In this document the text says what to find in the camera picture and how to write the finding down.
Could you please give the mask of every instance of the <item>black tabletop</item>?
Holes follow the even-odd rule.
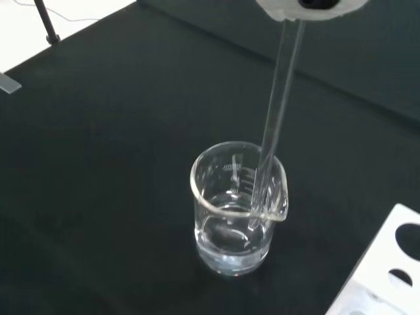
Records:
[[[196,257],[190,168],[260,143],[274,63],[133,4],[8,75],[1,314],[325,314],[390,210],[420,209],[420,128],[297,73],[289,216],[238,279]]]

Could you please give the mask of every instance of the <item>beaker rim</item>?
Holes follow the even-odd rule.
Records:
[[[196,184],[196,180],[195,180],[195,175],[196,175],[196,170],[197,170],[197,166],[198,163],[200,162],[200,160],[205,157],[208,153],[222,148],[223,146],[246,146],[246,147],[251,147],[254,149],[257,149],[258,152],[261,152],[261,147],[250,143],[250,142],[246,142],[246,141],[228,141],[228,142],[222,142],[219,144],[216,144],[208,149],[206,149],[205,151],[203,151],[195,160],[192,168],[191,168],[191,173],[190,173],[190,186],[191,186],[191,191],[194,195],[194,197],[197,199],[198,203],[204,205],[208,210],[217,213],[219,215],[224,215],[224,216],[228,216],[228,217],[236,217],[236,218],[252,218],[252,217],[256,217],[256,218],[260,218],[260,219],[266,219],[266,220],[272,220],[272,221],[284,221],[285,217],[281,217],[275,213],[256,213],[256,212],[236,212],[236,211],[229,211],[229,210],[222,210],[218,207],[215,207],[214,205],[212,205],[211,203],[209,203],[201,194],[200,191],[198,190],[197,184]],[[285,179],[285,171],[283,168],[282,163],[280,162],[280,160],[274,156],[274,163],[280,168],[280,171],[282,172],[282,180],[286,180]]]

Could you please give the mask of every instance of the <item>water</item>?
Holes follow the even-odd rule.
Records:
[[[221,209],[250,212],[251,196],[237,198],[233,194],[221,194],[210,199]],[[196,241],[201,258],[214,271],[239,276],[258,267],[266,257],[270,245],[267,230],[270,222],[258,220],[253,228],[249,219],[236,219],[209,215],[196,228]]]

